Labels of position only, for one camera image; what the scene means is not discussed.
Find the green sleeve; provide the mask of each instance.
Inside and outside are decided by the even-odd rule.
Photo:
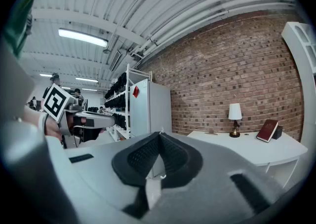
[[[19,58],[28,36],[29,32],[27,30],[31,28],[30,22],[32,22],[32,19],[28,24],[28,18],[31,14],[33,2],[34,0],[17,0],[3,27],[2,35],[8,49],[17,58]]]

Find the red book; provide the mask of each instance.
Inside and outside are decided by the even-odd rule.
[[[268,143],[271,140],[271,137],[274,134],[275,130],[277,129],[277,126],[277,120],[267,119],[265,124],[263,124],[262,128],[257,134],[257,139]]]

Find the black box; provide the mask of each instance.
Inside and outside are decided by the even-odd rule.
[[[272,135],[272,138],[278,139],[282,135],[282,130],[283,130],[282,126],[277,126],[275,133]]]

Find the red sticker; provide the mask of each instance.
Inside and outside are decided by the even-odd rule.
[[[137,98],[138,94],[139,94],[139,89],[136,86],[135,89],[134,89],[133,95],[134,95],[135,98]]]

